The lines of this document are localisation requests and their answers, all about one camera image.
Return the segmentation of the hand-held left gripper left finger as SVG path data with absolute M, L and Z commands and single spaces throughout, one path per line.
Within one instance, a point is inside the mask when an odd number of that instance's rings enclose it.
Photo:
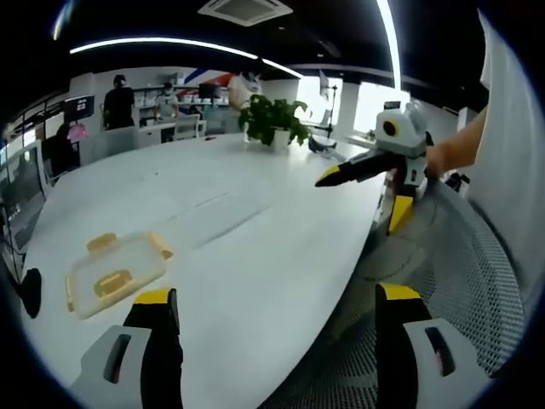
M 177 292 L 141 293 L 83 354 L 70 394 L 84 408 L 182 408 Z

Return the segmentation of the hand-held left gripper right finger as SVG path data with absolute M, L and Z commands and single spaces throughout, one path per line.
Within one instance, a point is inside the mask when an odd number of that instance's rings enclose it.
M 375 326 L 379 408 L 469 408 L 491 384 L 472 343 L 410 287 L 376 285 Z

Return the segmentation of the person's right hand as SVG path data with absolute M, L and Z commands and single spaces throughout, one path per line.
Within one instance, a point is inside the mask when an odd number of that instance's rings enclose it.
M 450 144 L 442 142 L 438 145 L 427 147 L 427 176 L 430 178 L 440 178 L 445 172 L 451 170 L 450 166 Z

